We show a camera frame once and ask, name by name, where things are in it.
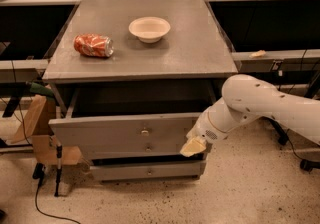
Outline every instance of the cardboard box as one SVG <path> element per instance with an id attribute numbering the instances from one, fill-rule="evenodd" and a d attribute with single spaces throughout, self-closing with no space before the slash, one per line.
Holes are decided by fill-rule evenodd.
<path id="1" fill-rule="evenodd" d="M 52 99 L 36 95 L 15 133 L 12 143 L 17 143 L 29 138 L 32 141 L 33 152 L 38 163 L 44 165 L 57 164 L 57 138 L 51 136 L 52 131 L 49 120 L 56 118 L 56 105 Z M 78 147 L 62 147 L 62 165 L 76 165 L 81 159 Z"/>

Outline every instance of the gray cabinet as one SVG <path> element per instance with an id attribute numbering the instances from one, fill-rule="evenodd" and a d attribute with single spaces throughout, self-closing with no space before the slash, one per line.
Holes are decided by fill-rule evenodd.
<path id="1" fill-rule="evenodd" d="M 153 44 L 130 23 L 161 17 L 171 26 Z M 107 59 L 81 56 L 79 34 L 114 41 Z M 215 101 L 212 84 L 236 73 L 204 0 L 82 0 L 43 76 L 64 115 L 50 121 L 62 145 L 75 145 L 99 180 L 199 177 L 209 152 L 179 151 L 199 114 Z"/>
<path id="2" fill-rule="evenodd" d="M 209 80 L 82 84 L 67 117 L 50 121 L 65 146 L 78 146 L 96 179 L 199 177 L 206 153 L 180 155 L 199 114 L 215 102 Z"/>

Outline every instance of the drawer handle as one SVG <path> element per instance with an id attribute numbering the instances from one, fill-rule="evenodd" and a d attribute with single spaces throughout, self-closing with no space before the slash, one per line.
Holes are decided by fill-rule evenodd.
<path id="1" fill-rule="evenodd" d="M 141 130 L 140 134 L 144 137 L 148 137 L 150 135 L 150 132 L 147 129 Z"/>

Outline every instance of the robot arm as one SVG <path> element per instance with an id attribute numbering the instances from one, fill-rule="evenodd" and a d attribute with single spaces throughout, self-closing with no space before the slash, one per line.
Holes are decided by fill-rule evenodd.
<path id="1" fill-rule="evenodd" d="M 225 139 L 233 129 L 262 116 L 320 145 L 319 101 L 279 92 L 252 76 L 235 75 L 224 83 L 222 98 L 200 115 L 180 153 L 200 153 L 206 143 Z"/>

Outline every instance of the floor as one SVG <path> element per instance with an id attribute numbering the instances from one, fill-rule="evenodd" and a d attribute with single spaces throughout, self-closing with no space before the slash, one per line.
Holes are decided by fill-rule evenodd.
<path id="1" fill-rule="evenodd" d="M 14 117 L 1 121 L 1 133 L 10 140 L 18 125 Z M 320 161 L 319 147 L 292 131 L 288 135 L 297 155 Z M 291 145 L 277 140 L 265 119 L 237 128 L 213 145 L 199 180 L 103 183 L 82 161 L 63 167 L 59 197 L 54 197 L 56 167 L 47 166 L 37 204 L 46 214 L 79 223 L 320 223 L 320 170 L 301 170 Z M 0 209 L 7 214 L 2 223 L 72 223 L 37 211 L 35 165 L 32 153 L 0 155 Z"/>

